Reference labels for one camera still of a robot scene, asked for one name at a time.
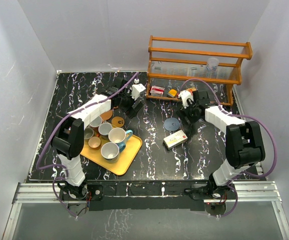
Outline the blue silicone coaster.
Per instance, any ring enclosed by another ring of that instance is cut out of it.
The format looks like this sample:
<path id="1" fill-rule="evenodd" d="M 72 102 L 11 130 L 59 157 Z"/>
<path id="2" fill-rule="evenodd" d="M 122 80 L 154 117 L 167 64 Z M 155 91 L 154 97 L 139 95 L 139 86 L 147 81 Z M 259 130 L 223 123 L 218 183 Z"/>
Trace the blue silicone coaster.
<path id="1" fill-rule="evenodd" d="M 174 132 L 180 128 L 180 122 L 177 118 L 170 117 L 164 121 L 163 127 L 165 130 L 167 130 L 169 132 Z"/>

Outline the orange silicone coaster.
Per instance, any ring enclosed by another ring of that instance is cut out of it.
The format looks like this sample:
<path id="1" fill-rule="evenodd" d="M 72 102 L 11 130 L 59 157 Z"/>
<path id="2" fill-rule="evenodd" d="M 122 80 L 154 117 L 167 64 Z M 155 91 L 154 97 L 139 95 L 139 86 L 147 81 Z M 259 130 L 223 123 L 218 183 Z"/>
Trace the orange silicone coaster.
<path id="1" fill-rule="evenodd" d="M 118 128 L 122 128 L 125 125 L 125 119 L 120 116 L 115 116 L 111 119 L 111 124 Z"/>

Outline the light wooden coaster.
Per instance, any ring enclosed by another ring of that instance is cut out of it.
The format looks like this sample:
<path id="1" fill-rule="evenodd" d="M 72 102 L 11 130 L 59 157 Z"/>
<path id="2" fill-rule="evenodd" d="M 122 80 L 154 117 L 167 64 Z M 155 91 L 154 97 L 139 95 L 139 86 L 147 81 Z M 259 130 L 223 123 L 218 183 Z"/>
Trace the light wooden coaster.
<path id="1" fill-rule="evenodd" d="M 103 121 L 108 121 L 112 116 L 113 116 L 113 110 L 109 110 L 109 111 L 102 113 L 100 115 L 100 117 L 102 118 Z"/>

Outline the white yellow box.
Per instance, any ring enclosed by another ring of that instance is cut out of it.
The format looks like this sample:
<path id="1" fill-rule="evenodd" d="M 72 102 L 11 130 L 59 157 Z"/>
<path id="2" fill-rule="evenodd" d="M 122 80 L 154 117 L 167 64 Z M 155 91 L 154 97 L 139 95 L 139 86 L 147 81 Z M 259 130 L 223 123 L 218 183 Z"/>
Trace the white yellow box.
<path id="1" fill-rule="evenodd" d="M 163 139 L 163 143 L 168 150 L 171 150 L 172 148 L 186 142 L 187 139 L 188 139 L 187 135 L 181 129 L 181 130 L 178 130 L 177 132 L 172 133 L 169 136 L 166 136 Z"/>

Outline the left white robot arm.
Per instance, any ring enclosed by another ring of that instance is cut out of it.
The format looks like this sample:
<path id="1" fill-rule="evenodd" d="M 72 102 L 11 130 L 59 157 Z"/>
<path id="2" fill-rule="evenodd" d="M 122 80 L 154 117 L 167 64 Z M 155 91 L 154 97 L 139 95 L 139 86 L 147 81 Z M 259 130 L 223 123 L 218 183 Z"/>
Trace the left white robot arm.
<path id="1" fill-rule="evenodd" d="M 129 81 L 115 79 L 112 85 L 95 94 L 87 103 L 69 112 L 65 117 L 57 116 L 55 119 L 50 144 L 65 170 L 63 184 L 58 186 L 74 199 L 81 200 L 88 193 L 80 158 L 85 144 L 85 129 L 101 114 L 115 107 L 124 111 L 129 118 L 133 118 L 143 106 L 138 98 L 146 88 L 138 79 L 134 82 L 132 80 L 134 78 Z"/>

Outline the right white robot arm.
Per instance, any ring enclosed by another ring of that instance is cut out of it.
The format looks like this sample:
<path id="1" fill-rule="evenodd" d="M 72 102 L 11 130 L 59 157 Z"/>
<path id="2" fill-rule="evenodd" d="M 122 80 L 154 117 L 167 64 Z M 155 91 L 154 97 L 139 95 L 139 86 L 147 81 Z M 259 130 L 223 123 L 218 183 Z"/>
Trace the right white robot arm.
<path id="1" fill-rule="evenodd" d="M 185 193 L 220 198 L 230 189 L 231 181 L 265 159 L 260 125 L 232 116 L 220 104 L 212 103 L 206 91 L 183 90 L 178 98 L 182 106 L 176 113 L 184 124 L 204 119 L 225 136 L 224 162 L 209 176 L 206 185 L 187 188 Z"/>

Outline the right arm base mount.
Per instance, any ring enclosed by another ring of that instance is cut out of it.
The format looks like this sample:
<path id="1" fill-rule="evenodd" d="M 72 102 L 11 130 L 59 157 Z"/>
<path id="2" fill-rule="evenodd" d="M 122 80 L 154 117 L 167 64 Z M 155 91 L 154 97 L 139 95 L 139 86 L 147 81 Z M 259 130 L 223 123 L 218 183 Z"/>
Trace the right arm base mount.
<path id="1" fill-rule="evenodd" d="M 211 174 L 205 184 L 192 184 L 185 188 L 183 193 L 195 201 L 215 200 L 215 202 L 204 203 L 204 211 L 208 217 L 217 219 L 228 216 L 233 212 L 238 204 L 238 193 L 233 185 L 233 180 L 227 181 L 224 185 L 216 185 L 216 181 Z M 227 211 L 226 201 L 233 193 L 235 202 L 233 207 Z"/>

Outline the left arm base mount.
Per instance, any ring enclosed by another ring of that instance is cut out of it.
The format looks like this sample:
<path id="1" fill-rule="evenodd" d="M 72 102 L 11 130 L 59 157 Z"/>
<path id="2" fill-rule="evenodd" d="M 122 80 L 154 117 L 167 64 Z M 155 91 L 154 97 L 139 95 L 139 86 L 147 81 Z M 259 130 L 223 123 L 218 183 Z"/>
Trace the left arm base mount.
<path id="1" fill-rule="evenodd" d="M 76 221 L 84 211 L 88 211 L 92 201 L 101 201 L 104 196 L 104 188 L 99 184 L 87 184 L 85 180 L 82 181 L 80 186 L 69 184 L 64 177 L 56 177 L 52 182 L 52 190 L 55 193 L 57 200 L 66 208 L 69 215 Z M 69 200 L 85 201 L 85 207 L 79 212 L 75 213 L 70 210 L 70 205 L 64 203 L 64 195 Z"/>

